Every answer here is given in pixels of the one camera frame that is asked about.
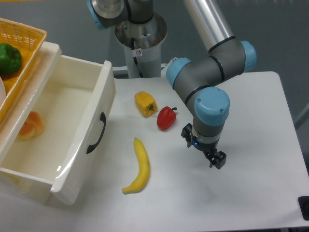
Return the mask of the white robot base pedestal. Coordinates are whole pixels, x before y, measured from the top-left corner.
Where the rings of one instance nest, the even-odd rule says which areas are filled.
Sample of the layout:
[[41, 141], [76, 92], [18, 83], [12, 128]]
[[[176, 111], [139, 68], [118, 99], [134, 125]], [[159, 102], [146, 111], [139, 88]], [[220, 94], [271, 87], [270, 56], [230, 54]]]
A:
[[124, 21], [115, 26], [115, 36], [124, 49], [129, 78], [161, 76], [161, 44], [167, 36], [163, 17], [154, 13], [145, 24]]

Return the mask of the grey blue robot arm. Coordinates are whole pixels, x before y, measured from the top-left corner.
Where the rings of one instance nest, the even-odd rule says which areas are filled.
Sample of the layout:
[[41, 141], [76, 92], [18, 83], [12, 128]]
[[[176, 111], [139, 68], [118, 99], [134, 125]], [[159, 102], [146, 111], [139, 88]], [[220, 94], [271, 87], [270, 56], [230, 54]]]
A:
[[[161, 75], [161, 44], [167, 35], [164, 19], [154, 12], [151, 0], [89, 0], [87, 7], [99, 29], [115, 28], [125, 51], [129, 78]], [[251, 70], [257, 54], [247, 41], [238, 41], [213, 0], [187, 0], [185, 6], [208, 51], [208, 57], [193, 63], [175, 58], [166, 77], [193, 115], [181, 136], [188, 146], [204, 153], [212, 167], [220, 169], [226, 154], [217, 150], [230, 99], [218, 85]]]

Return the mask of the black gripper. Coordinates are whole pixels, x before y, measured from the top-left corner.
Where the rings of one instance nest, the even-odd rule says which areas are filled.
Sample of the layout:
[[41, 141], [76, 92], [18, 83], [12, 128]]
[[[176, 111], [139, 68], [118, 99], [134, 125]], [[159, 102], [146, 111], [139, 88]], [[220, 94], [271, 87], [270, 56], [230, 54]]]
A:
[[181, 137], [187, 142], [187, 147], [194, 146], [199, 151], [204, 152], [206, 159], [209, 160], [209, 167], [215, 167], [218, 170], [221, 169], [226, 163], [226, 153], [217, 151], [217, 145], [219, 137], [197, 137], [192, 136], [192, 124], [188, 123], [183, 127]]

